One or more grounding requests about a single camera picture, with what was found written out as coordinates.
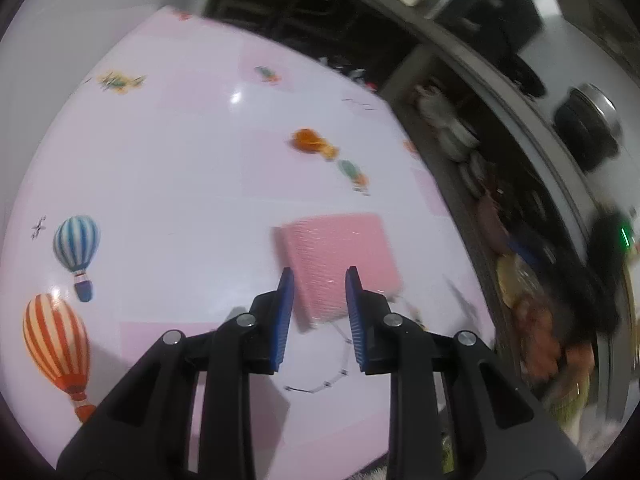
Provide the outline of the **person's right hand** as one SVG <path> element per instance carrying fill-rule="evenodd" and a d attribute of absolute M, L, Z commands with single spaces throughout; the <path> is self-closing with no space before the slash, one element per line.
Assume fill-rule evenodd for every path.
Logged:
<path fill-rule="evenodd" d="M 553 335 L 552 312 L 539 297 L 522 295 L 512 307 L 512 314 L 524 370 L 534 385 L 555 378 L 562 358 L 566 359 L 570 380 L 576 384 L 591 375 L 594 356 L 590 342 L 562 348 Z"/>

